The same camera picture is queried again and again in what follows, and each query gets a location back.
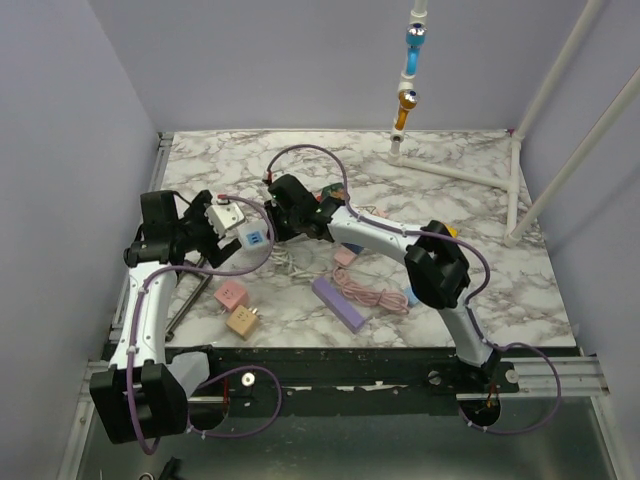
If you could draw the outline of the pink power strip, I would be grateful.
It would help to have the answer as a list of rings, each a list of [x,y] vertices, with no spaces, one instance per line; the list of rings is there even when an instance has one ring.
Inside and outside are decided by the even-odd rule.
[[[383,219],[388,218],[388,214],[384,210],[372,205],[366,206],[363,211],[368,213],[369,215],[373,215]],[[356,258],[362,253],[363,250],[364,248],[360,245],[342,243],[341,246],[336,250],[333,260],[339,267],[347,268],[356,260]]]

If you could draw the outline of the light blue plug adapter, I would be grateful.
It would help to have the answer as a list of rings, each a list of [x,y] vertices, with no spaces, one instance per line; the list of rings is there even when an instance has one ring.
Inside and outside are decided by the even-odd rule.
[[[416,297],[411,287],[407,287],[403,290],[403,294],[407,299],[407,303],[409,307],[414,307],[420,303],[420,300]]]

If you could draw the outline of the white PVC pipe frame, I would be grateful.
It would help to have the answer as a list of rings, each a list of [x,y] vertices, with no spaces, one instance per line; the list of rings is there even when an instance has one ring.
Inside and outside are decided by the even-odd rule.
[[[591,152],[615,153],[617,121],[632,127],[639,105],[639,4],[589,1],[511,135],[506,175],[448,167],[410,146],[416,132],[392,128],[388,159],[405,167],[503,191],[507,196],[503,239],[513,247],[539,220],[559,222],[551,208],[570,176]]]

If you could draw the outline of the dark green cube socket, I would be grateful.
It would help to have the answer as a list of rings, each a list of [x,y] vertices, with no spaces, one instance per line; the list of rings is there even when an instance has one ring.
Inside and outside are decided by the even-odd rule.
[[[345,199],[345,188],[343,183],[333,183],[325,186],[318,197],[319,201],[323,201],[326,198],[335,198],[340,201]]]

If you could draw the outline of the pink cube socket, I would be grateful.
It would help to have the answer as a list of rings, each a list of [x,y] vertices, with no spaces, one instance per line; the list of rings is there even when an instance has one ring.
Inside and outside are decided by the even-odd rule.
[[[249,293],[247,289],[234,280],[227,280],[214,292],[214,298],[228,311],[233,312],[238,306],[247,306]]]

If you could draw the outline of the white power strip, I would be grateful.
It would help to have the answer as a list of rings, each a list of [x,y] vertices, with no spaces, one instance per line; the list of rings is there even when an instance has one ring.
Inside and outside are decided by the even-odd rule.
[[[238,239],[247,251],[264,250],[270,244],[268,227],[264,223],[247,223],[238,229]]]

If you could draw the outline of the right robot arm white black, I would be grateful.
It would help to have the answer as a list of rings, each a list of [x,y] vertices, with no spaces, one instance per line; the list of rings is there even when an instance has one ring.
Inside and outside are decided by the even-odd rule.
[[[496,380],[498,351],[486,340],[469,301],[469,262],[462,252],[470,246],[452,237],[443,223],[406,226],[355,210],[346,197],[319,201],[293,175],[265,181],[271,200],[265,204],[276,240],[299,235],[337,244],[352,244],[405,266],[411,290],[439,312],[463,363],[460,379],[480,392]]]

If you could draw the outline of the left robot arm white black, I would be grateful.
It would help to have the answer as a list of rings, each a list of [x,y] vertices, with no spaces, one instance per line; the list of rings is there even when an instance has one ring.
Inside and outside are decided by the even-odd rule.
[[[221,385],[220,368],[204,353],[166,359],[166,322],[187,254],[196,251],[210,266],[221,266],[241,244],[219,243],[245,216],[237,204],[215,201],[207,190],[199,192],[183,213],[175,197],[175,192],[162,190],[140,198],[142,222],[124,251],[128,300],[121,337],[107,369],[94,374],[89,384],[114,444],[182,433],[189,397],[194,391],[212,394]]]

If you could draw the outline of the beige cube socket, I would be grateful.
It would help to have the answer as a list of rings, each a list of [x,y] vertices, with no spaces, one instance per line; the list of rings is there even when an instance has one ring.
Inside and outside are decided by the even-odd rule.
[[[256,309],[238,305],[229,315],[226,326],[243,340],[248,340],[260,323]]]

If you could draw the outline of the purple USB power strip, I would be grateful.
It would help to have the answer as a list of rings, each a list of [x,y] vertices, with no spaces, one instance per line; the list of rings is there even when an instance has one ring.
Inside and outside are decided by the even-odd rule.
[[[352,333],[358,333],[366,319],[324,277],[311,283],[313,293]]]

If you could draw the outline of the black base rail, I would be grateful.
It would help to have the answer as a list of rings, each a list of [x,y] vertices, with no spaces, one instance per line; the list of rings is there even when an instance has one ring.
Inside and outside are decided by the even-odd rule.
[[[501,360],[480,380],[453,349],[263,348],[206,345],[214,384],[189,402],[195,426],[226,419],[429,414],[454,416],[462,397],[516,393]]]

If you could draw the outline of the blue orange pipe stand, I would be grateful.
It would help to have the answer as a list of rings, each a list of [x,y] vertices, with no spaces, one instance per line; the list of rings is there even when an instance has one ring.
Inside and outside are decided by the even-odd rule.
[[[420,97],[414,87],[421,49],[426,41],[428,1],[415,1],[405,29],[406,56],[396,97],[397,113],[390,135],[390,154],[397,157],[404,140],[406,123],[410,112],[418,105]]]

